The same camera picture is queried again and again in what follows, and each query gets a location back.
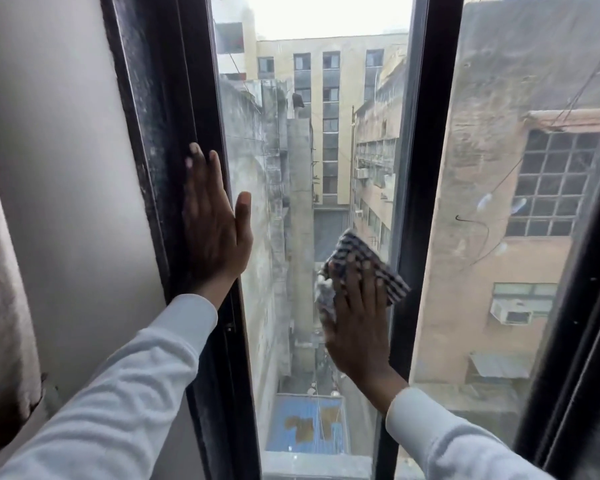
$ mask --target striped cloth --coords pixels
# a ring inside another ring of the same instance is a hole
[[[355,256],[355,265],[358,269],[359,278],[361,278],[362,263],[364,261],[369,261],[376,276],[382,278],[384,286],[386,287],[387,306],[397,303],[407,296],[408,291],[411,290],[400,275],[382,261],[380,256],[378,256],[353,229],[347,229],[340,236],[334,252],[327,261],[325,261],[321,270],[318,272],[318,277],[314,286],[314,298],[318,309],[335,317],[335,310],[333,308],[335,291],[333,290],[333,284],[329,278],[329,264],[331,262],[334,263],[336,275],[340,278],[343,290],[346,292],[344,288],[344,279],[347,269],[347,258],[350,254]]]

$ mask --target long sleeve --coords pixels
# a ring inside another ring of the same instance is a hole
[[[487,430],[451,414],[416,388],[394,398],[386,429],[427,480],[552,480]]]
[[[216,322],[206,299],[175,298],[3,466],[0,480],[148,479]]]

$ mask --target blue roof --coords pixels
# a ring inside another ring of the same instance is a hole
[[[271,413],[267,450],[349,453],[342,397],[277,394]]]

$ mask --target beige curtain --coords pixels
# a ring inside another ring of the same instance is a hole
[[[0,204],[0,450],[23,428],[41,395],[29,306]]]

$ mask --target person's left hand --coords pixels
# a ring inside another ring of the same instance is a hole
[[[251,194],[238,195],[234,214],[224,191],[218,154],[211,151],[207,163],[197,143],[189,149],[182,217],[191,260],[191,291],[219,308],[249,262]]]

